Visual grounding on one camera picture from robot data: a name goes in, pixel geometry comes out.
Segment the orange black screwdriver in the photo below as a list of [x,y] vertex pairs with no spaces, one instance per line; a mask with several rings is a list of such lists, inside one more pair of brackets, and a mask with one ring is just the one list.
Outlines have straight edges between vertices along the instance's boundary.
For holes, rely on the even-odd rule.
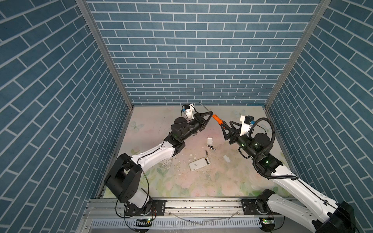
[[[206,109],[207,111],[209,111],[209,109],[208,109],[206,106],[204,106],[201,102],[200,102],[200,105],[201,105],[204,109]],[[220,119],[216,114],[213,114],[212,118],[215,119],[216,122],[217,122],[220,126],[222,126],[222,125],[225,124],[224,121],[223,121],[222,119]]]

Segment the grey white remote control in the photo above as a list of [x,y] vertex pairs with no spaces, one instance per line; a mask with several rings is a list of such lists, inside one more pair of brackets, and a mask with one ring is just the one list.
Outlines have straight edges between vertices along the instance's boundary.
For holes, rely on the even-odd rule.
[[208,165],[210,165],[210,160],[207,157],[204,157],[189,163],[189,168],[191,171],[196,171]]

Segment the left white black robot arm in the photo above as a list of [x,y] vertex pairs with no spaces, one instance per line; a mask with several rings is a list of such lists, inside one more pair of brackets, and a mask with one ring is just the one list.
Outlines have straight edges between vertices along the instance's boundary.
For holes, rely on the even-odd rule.
[[199,113],[184,118],[178,117],[171,132],[157,146],[140,154],[121,154],[105,178],[105,185],[120,203],[130,202],[142,212],[151,208],[149,191],[139,188],[141,176],[156,164],[176,156],[185,147],[185,141],[205,129],[213,112]]

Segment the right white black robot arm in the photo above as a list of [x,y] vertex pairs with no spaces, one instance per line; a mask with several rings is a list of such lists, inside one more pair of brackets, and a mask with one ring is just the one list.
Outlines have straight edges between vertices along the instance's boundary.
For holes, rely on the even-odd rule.
[[288,191],[299,203],[288,201],[274,191],[265,189],[256,198],[261,214],[278,213],[313,233],[358,233],[354,208],[347,202],[338,203],[296,176],[279,159],[271,155],[275,142],[274,124],[266,117],[242,123],[217,118],[224,139],[237,143],[245,159],[251,159],[255,171]]

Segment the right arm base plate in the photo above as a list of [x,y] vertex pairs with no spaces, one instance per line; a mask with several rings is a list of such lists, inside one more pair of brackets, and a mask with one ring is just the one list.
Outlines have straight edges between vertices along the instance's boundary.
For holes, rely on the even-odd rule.
[[245,198],[240,202],[245,215],[279,215],[279,213],[271,211],[264,201]]

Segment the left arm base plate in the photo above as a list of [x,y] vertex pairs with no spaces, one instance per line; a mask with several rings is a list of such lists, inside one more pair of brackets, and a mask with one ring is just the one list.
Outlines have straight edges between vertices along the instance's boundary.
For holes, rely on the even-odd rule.
[[163,216],[165,214],[166,203],[166,200],[152,200],[151,202],[147,202],[144,207],[142,205],[137,207],[133,203],[128,203],[125,209],[125,216],[149,216],[152,211],[155,211],[153,215]]

